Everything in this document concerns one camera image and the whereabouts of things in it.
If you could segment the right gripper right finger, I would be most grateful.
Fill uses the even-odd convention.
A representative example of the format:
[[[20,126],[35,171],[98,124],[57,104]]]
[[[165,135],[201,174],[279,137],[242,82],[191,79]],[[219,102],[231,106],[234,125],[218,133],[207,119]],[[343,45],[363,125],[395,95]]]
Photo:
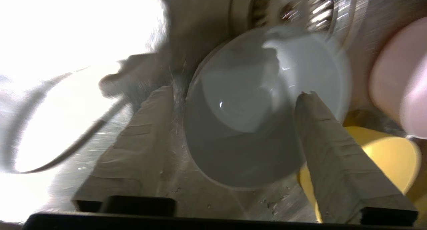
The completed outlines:
[[[322,223],[415,223],[418,210],[405,195],[419,172],[415,143],[343,127],[315,92],[298,96],[295,122],[307,161],[300,183]]]

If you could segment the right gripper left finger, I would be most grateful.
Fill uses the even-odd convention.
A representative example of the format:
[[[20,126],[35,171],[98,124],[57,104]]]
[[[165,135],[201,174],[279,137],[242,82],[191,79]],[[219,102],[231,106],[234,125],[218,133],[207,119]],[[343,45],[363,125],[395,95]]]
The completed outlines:
[[[154,196],[169,144],[174,110],[173,88],[151,92],[115,142],[99,157],[72,203],[96,212],[113,196]]]

